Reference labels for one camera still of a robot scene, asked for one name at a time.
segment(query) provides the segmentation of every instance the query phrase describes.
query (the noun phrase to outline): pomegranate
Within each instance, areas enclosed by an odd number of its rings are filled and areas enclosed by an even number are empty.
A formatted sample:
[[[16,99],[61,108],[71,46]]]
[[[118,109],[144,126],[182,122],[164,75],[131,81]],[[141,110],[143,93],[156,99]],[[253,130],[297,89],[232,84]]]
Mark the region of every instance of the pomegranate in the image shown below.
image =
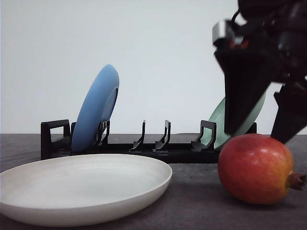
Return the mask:
[[[219,155],[218,173],[225,189],[249,204],[275,204],[289,188],[302,190],[306,175],[293,172],[290,150],[261,134],[229,140]]]

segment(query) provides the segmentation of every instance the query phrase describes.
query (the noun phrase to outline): dark gray table surface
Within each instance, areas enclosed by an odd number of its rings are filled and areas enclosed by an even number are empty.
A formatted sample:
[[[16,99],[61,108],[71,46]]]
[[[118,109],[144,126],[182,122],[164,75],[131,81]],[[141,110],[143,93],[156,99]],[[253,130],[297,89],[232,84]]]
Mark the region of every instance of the dark gray table surface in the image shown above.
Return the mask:
[[[113,134],[114,143],[127,143],[139,135]],[[173,142],[194,139],[196,134],[172,135]],[[146,136],[147,141],[158,139]],[[295,136],[287,143],[295,159],[295,170],[307,173],[307,135]],[[40,159],[39,134],[1,135],[1,172]],[[166,192],[149,207],[125,218],[108,223],[59,228],[74,230],[135,229],[225,229],[225,230],[306,230],[307,189],[290,191],[273,206],[246,205],[232,198],[221,185],[216,164],[170,164],[173,177]],[[1,230],[41,230],[0,214]]]

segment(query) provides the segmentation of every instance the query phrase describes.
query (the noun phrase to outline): light green plate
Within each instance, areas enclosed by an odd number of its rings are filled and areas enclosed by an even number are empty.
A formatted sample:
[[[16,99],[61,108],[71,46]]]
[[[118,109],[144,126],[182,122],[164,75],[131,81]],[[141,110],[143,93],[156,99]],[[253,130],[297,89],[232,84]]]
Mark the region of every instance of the light green plate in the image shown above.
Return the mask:
[[[240,126],[238,131],[234,135],[229,135],[224,132],[224,121],[225,121],[225,98],[218,104],[215,111],[212,113],[209,121],[216,123],[216,141],[214,143],[214,149],[220,150],[224,146],[224,144],[232,137],[246,134],[249,128],[253,125],[256,118],[258,117],[263,103],[265,100],[265,93],[259,99],[253,110],[250,112],[246,120]],[[201,142],[203,144],[208,144],[211,140],[211,130],[205,129],[204,135],[201,138]]]

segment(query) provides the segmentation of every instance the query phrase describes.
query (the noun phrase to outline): dish rack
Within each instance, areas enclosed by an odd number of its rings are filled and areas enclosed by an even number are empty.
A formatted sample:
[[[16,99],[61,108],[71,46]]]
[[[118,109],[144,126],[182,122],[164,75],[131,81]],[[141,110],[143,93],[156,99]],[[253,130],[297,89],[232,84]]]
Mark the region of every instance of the dish rack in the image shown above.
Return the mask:
[[[217,163],[220,151],[214,149],[216,140],[216,123],[201,121],[200,133],[190,143],[170,143],[171,122],[165,121],[165,131],[162,138],[155,143],[144,143],[146,121],[142,123],[142,134],[133,143],[109,143],[110,121],[101,122],[97,128],[96,143],[87,151],[72,152],[71,139],[75,122],[70,126],[69,120],[57,120],[41,123],[41,160],[84,155],[118,153],[133,154],[155,158],[165,163]],[[63,138],[51,141],[50,130],[63,127]],[[207,145],[201,143],[204,130],[211,130],[211,139]],[[257,133],[257,124],[253,123],[247,133]]]

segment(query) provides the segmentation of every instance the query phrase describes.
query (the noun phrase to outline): white background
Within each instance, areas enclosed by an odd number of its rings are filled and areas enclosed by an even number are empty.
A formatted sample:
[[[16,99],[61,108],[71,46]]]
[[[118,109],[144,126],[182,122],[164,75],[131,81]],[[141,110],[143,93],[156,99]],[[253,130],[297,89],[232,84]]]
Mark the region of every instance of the white background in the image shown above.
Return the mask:
[[[120,77],[112,133],[140,133],[143,119],[147,133],[161,133],[165,119],[172,133],[199,132],[224,97],[212,27],[236,10],[237,0],[2,0],[1,133],[76,121],[106,64]],[[279,89],[267,91],[262,134]]]

